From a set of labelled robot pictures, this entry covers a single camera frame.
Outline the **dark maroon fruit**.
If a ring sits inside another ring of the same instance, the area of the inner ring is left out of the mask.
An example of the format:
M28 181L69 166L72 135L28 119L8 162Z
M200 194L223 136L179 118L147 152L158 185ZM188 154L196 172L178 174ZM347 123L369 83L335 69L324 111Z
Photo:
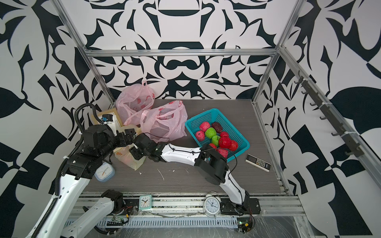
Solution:
M214 128L217 133L221 133L223 131L223 127L219 122L212 123L211 127Z

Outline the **green apple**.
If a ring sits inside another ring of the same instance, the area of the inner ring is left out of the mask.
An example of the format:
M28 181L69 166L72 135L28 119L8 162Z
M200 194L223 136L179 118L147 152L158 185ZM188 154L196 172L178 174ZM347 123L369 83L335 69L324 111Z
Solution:
M217 135L217 132L213 127L210 127L205 131L205 137L209 139L212 139L216 135Z

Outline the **small pink-red fruit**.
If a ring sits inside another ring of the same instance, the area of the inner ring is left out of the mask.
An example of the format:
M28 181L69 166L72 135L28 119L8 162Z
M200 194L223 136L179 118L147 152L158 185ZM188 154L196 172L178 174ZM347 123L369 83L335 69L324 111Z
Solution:
M205 133L203 131L198 131L195 133L195 137L198 141L204 141L205 140Z

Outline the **large pink plastic bag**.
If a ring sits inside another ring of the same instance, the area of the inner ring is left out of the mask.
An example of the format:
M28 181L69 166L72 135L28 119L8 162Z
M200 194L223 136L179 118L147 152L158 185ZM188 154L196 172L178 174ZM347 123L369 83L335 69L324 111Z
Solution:
M116 109L123 125L139 125L143 111L151 109L155 95L147 80L127 87L116 100Z

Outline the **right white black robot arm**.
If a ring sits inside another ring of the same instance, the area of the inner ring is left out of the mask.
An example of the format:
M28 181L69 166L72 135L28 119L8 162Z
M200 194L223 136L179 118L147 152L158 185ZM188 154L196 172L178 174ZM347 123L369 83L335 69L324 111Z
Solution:
M241 213L248 210L250 194L233 178L226 158L216 148L210 145L189 148L168 142L156 143L143 133L128 135L126 144L132 145L131 154L137 160L146 156L154 162L176 162L196 167L206 181L225 191L237 210Z

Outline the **round red apple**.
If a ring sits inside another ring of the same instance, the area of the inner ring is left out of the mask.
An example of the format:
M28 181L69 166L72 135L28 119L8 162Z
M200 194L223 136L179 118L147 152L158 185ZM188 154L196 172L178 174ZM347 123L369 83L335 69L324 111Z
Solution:
M220 134L221 137L229 137L229 133L222 131Z

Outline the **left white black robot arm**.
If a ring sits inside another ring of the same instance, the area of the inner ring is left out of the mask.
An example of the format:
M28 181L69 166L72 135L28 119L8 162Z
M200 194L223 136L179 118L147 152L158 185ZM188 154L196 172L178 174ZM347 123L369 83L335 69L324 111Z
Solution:
M65 157L56 177L54 195L27 237L84 238L107 215L120 212L124 205L123 194L109 189L71 225L65 225L103 160L116 148L131 145L135 134L134 129L114 134L107 125L95 125L85 130L82 133L83 148Z

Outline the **small red fruit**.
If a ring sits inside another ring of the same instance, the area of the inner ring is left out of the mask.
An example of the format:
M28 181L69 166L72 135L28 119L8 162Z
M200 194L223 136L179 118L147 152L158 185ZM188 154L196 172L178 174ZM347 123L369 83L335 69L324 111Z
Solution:
M229 147L229 150L230 151L236 151L238 149L238 143L234 140L231 141L231 144L230 144L230 147Z

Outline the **small green fruit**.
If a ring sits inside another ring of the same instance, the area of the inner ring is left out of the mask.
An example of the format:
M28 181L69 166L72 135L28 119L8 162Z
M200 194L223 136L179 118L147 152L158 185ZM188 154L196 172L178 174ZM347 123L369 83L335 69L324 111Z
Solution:
M211 139L211 143L216 146L216 147L219 147L219 140L220 140L220 136L219 135L215 135L212 137Z

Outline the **yellow plastic bag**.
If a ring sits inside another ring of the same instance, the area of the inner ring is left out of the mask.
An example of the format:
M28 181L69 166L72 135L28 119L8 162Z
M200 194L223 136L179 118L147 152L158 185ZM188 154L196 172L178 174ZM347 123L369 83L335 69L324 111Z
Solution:
M123 126L118 129L118 132L125 132L127 129L134 129L136 132L136 135L141 134L141 129L138 128L135 125L127 125ZM134 169L135 171L138 170L142 164L146 160L146 156L143 156L141 159L136 160L132 153L129 151L130 148L132 148L133 145L128 145L127 147L119 147L114 150L114 156L124 163L125 165L129 166L130 168Z

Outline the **small pink plastic bag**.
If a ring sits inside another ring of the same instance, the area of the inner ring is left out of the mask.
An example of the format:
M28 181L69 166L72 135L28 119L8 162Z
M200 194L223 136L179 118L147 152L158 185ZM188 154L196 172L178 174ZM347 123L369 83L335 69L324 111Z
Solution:
M143 111L140 128L155 142L169 142L185 137L188 114L183 101L176 100L154 109Z

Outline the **large pink-red fruit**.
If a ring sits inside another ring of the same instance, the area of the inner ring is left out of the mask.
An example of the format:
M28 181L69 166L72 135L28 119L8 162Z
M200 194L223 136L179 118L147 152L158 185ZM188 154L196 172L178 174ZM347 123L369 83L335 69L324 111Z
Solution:
M199 129L200 129L202 132L206 132L210 127L211 127L211 125L210 125L209 122L203 122L203 123L201 123L201 125L199 126Z

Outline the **teal plastic basket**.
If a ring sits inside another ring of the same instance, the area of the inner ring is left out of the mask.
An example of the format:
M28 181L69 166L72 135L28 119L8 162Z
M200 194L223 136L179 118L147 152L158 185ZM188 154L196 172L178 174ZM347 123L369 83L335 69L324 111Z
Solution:
M211 109L185 122L185 127L199 147L211 145L227 161L243 154L249 149L249 142L218 110Z

